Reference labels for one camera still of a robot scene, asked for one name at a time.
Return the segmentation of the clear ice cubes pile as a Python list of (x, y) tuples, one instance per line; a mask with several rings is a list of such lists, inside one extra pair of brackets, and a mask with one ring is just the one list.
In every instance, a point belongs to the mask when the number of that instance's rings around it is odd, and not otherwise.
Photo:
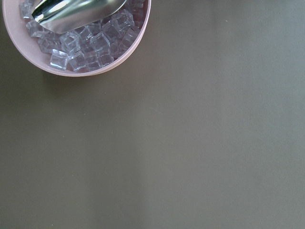
[(29, 37), (48, 58), (50, 67), (82, 73), (105, 68), (127, 53), (142, 30), (144, 3), (128, 0), (114, 14), (62, 34), (35, 21), (34, 1), (21, 1), (19, 11)]

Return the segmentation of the metal ice scoop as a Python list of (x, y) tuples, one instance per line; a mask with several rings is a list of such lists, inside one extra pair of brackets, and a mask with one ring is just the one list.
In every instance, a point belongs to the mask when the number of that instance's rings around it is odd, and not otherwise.
[(35, 0), (33, 19), (42, 27), (63, 34), (117, 12), (124, 0)]

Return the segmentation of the pink bowl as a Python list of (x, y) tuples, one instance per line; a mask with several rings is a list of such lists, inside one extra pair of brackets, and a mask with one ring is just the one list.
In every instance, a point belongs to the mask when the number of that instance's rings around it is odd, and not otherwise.
[(20, 12), (19, 12), (20, 2), (21, 2), (20, 0), (2, 0), (0, 3), (2, 7), (2, 15), (3, 15), (5, 28), (11, 40), (11, 43), (14, 45), (12, 51), (20, 53), (20, 55), (22, 55), (25, 59), (27, 59), (31, 64), (33, 64), (34, 66), (36, 66), (37, 68), (43, 71), (46, 71), (54, 75), (67, 76), (67, 77), (85, 77), (85, 76), (99, 75), (118, 67), (124, 61), (126, 61), (136, 50), (137, 46), (142, 40), (142, 37), (145, 33), (145, 29), (148, 24), (150, 12), (151, 12), (151, 5), (152, 5), (152, 2), (150, 0), (146, 0), (144, 2), (143, 10), (144, 10), (145, 18), (142, 28), (139, 32), (138, 37), (135, 39), (134, 43), (122, 56), (120, 56), (113, 63), (98, 70), (91, 72), (76, 73), (69, 70), (63, 71), (63, 70), (55, 69), (49, 66), (48, 55), (45, 53), (41, 53), (39, 47), (36, 44), (36, 41), (28, 35), (25, 27), (25, 21), (20, 18)]

